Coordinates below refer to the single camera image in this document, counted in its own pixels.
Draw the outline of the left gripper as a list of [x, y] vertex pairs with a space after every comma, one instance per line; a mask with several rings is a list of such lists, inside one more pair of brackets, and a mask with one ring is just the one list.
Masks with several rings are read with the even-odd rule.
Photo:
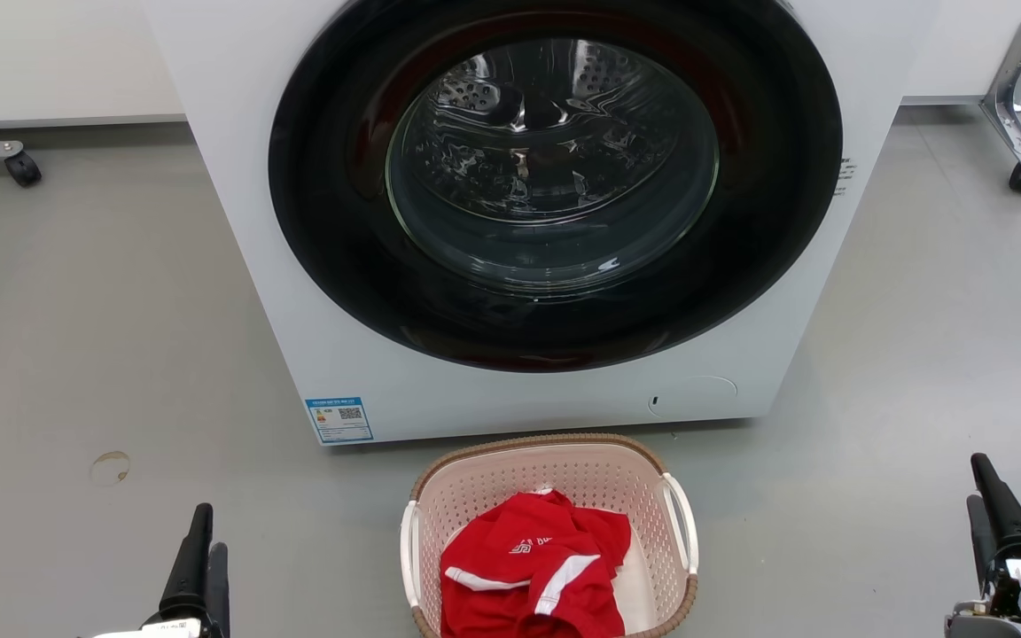
[[230, 550], [211, 546], [214, 508], [201, 503], [175, 554], [159, 602], [159, 620], [90, 638], [230, 638]]

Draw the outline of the beige perforated laundry basket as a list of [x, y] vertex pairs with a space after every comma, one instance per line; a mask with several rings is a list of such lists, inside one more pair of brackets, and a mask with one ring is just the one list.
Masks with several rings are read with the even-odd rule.
[[551, 433], [451, 452], [415, 481], [400, 525], [401, 577], [420, 638], [440, 638], [443, 549], [463, 526], [519, 492], [554, 488], [578, 506], [628, 517], [644, 550], [658, 625], [625, 638], [665, 638], [697, 598], [696, 520], [657, 453], [613, 433]]

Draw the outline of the blue energy label sticker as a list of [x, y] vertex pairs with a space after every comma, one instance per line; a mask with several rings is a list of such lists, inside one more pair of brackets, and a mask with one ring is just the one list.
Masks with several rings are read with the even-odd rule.
[[361, 397], [324, 397], [303, 402], [321, 445], [343, 446], [374, 440]]

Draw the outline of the red garment with white stripes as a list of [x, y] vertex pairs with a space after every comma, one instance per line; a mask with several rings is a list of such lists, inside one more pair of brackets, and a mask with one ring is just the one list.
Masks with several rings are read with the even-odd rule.
[[519, 492], [443, 549], [440, 638], [620, 638], [613, 581], [631, 546], [623, 513]]

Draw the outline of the round white filter cover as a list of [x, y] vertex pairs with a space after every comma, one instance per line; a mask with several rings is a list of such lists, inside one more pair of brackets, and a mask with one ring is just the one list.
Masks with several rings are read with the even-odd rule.
[[737, 385], [726, 378], [697, 376], [658, 389], [648, 410], [669, 423], [735, 418], [740, 408]]

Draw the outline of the white cloth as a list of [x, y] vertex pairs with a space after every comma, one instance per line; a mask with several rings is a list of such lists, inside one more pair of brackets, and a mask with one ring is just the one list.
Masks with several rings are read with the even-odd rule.
[[612, 585], [613, 599], [624, 623], [621, 635], [644, 633], [658, 625], [655, 594], [639, 537], [633, 536], [629, 542]]

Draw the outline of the round black washer door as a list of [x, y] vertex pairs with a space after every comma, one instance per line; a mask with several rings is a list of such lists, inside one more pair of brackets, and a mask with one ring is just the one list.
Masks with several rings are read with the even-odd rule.
[[616, 366], [794, 265], [842, 96], [783, 0], [352, 0], [280, 98], [271, 201], [317, 287], [394, 343]]

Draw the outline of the white front-load washing machine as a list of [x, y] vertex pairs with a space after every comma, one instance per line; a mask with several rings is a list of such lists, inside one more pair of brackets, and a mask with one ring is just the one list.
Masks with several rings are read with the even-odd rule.
[[144, 0], [305, 412], [304, 399], [361, 397], [368, 443], [669, 423], [648, 410], [649, 396], [697, 376], [737, 385], [740, 408], [724, 419], [769, 412], [900, 108], [931, 0], [783, 0], [843, 90], [843, 156], [822, 226], [725, 323], [647, 358], [565, 372], [477, 369], [410, 350], [337, 307], [292, 253], [270, 195], [273, 117], [301, 54], [351, 1]]

